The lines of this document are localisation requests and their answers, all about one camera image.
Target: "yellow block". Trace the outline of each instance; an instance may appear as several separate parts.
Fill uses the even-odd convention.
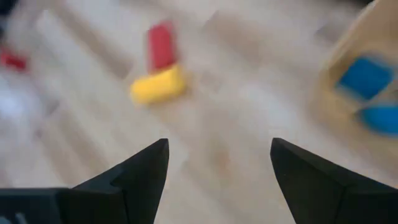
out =
[[[155,103],[181,94],[185,82],[180,67],[173,65],[168,70],[134,81],[130,95],[137,103]]]

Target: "wooden floor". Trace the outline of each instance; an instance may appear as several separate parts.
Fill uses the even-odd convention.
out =
[[[334,0],[41,6],[30,17],[21,7],[10,25],[9,42],[31,55],[32,70],[1,71],[1,187],[74,186],[169,138],[156,223],[294,223],[269,159],[274,137],[398,185],[398,158],[352,147],[310,106],[318,71],[357,6]],[[135,105],[128,89],[146,74],[145,31],[164,18],[176,26],[190,89],[159,105]]]

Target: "red object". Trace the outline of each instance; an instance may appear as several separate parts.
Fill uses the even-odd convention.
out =
[[[154,72],[176,62],[173,25],[170,21],[153,26],[147,33],[149,70]]]
[[[8,51],[2,51],[0,54],[0,62],[6,67],[14,67],[19,71],[26,70],[26,59],[13,55]]]

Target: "blue block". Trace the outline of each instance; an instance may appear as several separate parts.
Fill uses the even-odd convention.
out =
[[[338,82],[364,100],[370,100],[392,82],[394,70],[388,64],[367,57],[358,58]]]
[[[359,112],[360,120],[381,134],[398,135],[398,106],[373,106]]]

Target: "red block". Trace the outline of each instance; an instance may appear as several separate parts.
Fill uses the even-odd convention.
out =
[[[170,21],[153,26],[148,30],[147,38],[150,72],[167,68],[176,62],[173,25]]]
[[[1,52],[0,62],[6,67],[13,67],[22,72],[26,70],[26,59],[13,55],[6,50]]]

